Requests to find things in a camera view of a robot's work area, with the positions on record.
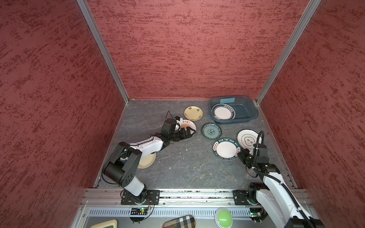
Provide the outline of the orange sunburst plate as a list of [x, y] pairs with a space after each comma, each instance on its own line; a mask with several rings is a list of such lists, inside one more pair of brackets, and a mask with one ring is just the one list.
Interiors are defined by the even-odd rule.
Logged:
[[195, 130], [197, 130], [197, 127], [196, 127], [196, 125], [195, 125], [195, 123], [193, 122], [193, 121], [190, 121], [190, 120], [188, 120], [188, 119], [184, 119], [183, 120], [183, 123], [182, 124], [180, 124], [180, 129], [182, 129], [182, 133], [184, 134], [184, 136], [186, 136], [186, 130], [185, 130], [185, 128], [186, 127], [191, 127], [191, 128], [193, 128], [193, 129], [195, 129]]

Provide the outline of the white plate black outline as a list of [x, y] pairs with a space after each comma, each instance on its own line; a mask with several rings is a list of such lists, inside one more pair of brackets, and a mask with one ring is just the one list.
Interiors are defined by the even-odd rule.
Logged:
[[253, 154], [253, 145], [256, 144], [258, 133], [250, 129], [241, 130], [237, 135], [237, 141], [241, 148], [248, 149]]

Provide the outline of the teal patterned small plate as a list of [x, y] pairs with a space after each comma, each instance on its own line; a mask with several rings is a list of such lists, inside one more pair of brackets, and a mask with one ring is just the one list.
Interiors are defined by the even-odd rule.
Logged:
[[202, 134], [210, 140], [217, 140], [221, 137], [221, 128], [215, 123], [206, 123], [202, 127]]

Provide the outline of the green rim lettered plate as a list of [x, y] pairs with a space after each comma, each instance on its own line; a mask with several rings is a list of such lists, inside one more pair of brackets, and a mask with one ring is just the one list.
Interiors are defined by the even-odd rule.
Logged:
[[235, 160], [240, 152], [240, 145], [231, 138], [220, 138], [213, 144], [214, 155], [224, 161]]

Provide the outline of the green red rim plate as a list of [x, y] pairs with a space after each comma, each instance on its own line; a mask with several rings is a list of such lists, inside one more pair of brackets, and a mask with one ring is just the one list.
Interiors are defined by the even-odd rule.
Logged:
[[236, 117], [236, 112], [232, 106], [228, 104], [216, 104], [212, 107], [213, 116], [222, 121], [233, 120]]

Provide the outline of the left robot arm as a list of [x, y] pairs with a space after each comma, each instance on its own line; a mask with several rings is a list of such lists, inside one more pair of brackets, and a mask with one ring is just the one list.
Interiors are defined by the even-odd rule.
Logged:
[[106, 158], [101, 173], [122, 187], [132, 197], [132, 202], [142, 205], [148, 199], [147, 186], [137, 177], [136, 171], [142, 158], [165, 149], [171, 142], [187, 140], [196, 135], [196, 130], [181, 127], [183, 119], [166, 119], [160, 133], [141, 142], [120, 142]]

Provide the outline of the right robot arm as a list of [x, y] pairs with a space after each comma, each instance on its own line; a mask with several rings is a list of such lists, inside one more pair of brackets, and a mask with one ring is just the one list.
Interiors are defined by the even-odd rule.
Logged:
[[237, 153], [246, 168], [252, 169], [261, 182], [252, 182], [243, 197], [250, 205], [260, 205], [277, 228], [323, 228], [320, 219], [315, 219], [296, 199], [284, 181], [276, 165], [260, 152], [267, 151], [264, 144], [257, 143], [251, 154], [248, 149]]

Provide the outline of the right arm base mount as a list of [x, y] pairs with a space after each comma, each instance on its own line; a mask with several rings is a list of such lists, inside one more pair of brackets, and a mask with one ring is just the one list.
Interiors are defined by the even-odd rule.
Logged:
[[233, 200], [236, 206], [257, 205], [257, 203], [249, 200], [246, 190], [233, 190], [232, 193]]

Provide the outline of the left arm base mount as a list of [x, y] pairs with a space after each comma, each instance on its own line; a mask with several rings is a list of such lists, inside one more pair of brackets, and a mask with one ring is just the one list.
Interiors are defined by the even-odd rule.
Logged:
[[138, 196], [124, 190], [121, 194], [121, 205], [158, 205], [159, 198], [159, 190], [143, 190]]

